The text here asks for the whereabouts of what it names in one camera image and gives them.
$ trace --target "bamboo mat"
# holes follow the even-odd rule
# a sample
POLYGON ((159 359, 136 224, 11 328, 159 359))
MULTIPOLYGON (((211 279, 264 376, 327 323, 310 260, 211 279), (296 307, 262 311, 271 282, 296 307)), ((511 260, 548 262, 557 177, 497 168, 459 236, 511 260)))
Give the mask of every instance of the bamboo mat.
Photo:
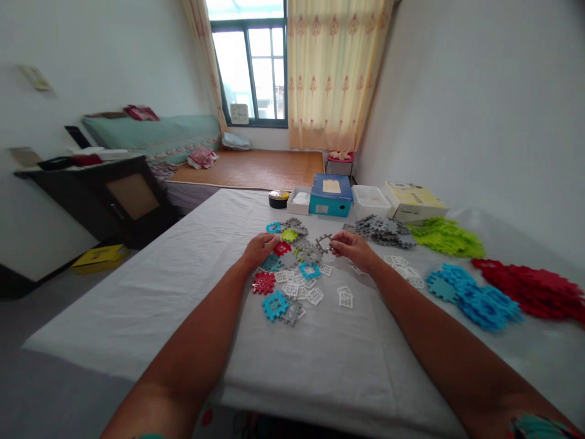
POLYGON ((187 163, 170 181, 229 188, 283 189, 313 186, 315 174, 324 174, 323 154, 301 151, 216 151, 219 159, 208 170, 187 163))

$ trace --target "hand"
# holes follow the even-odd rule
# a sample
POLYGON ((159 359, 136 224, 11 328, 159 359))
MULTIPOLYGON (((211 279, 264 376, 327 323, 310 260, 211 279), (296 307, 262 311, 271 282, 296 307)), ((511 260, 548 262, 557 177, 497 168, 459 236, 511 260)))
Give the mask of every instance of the hand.
POLYGON ((280 235, 261 233, 253 237, 239 259, 248 269, 256 268, 280 242, 280 235))
POLYGON ((347 230, 342 230, 333 237, 331 247, 333 255, 348 257, 364 273, 371 273, 377 265, 383 263, 364 238, 347 230))

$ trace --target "pile of gray pieces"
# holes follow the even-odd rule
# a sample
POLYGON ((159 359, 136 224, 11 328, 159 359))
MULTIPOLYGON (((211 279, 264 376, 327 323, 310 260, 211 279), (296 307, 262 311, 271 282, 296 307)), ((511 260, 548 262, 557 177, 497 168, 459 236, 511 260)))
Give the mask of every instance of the pile of gray pieces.
POLYGON ((344 230, 370 238, 375 244, 408 250, 416 245, 410 229, 395 219, 378 215, 367 216, 356 223, 343 225, 344 230))
MULTIPOLYGON (((308 230, 303 224, 300 222, 299 219, 293 217, 283 223, 280 223, 280 229, 284 232, 287 229, 291 229, 299 234, 296 240, 294 240, 291 244, 292 252, 296 249, 299 249, 299 252, 296 255, 296 259, 302 259, 304 262, 309 264, 311 263, 320 263, 323 254, 319 251, 319 248, 316 246, 315 243, 312 243, 308 239, 308 230)), ((280 261, 284 269, 293 269, 295 268, 295 263, 291 260, 287 260, 287 258, 280 257, 280 261)))

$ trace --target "wooden cabinet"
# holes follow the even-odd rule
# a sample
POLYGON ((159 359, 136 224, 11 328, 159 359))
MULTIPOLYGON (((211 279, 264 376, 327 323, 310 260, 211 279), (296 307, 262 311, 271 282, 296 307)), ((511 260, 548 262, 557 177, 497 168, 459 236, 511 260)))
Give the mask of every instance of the wooden cabinet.
POLYGON ((61 171, 19 171, 57 201, 98 241, 141 249, 177 221, 145 157, 61 171))

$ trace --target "yellow box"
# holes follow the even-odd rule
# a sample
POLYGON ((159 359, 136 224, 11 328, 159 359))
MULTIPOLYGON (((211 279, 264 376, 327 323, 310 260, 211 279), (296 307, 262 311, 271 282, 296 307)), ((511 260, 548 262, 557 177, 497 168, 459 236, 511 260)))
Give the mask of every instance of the yellow box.
POLYGON ((443 217, 449 208, 427 188, 411 183, 386 182, 382 193, 392 208, 390 218, 422 226, 429 218, 443 217))
POLYGON ((81 258, 77 259, 71 268, 77 274, 95 273, 107 269, 118 268, 126 255, 128 249, 125 245, 94 248, 84 253, 81 258))

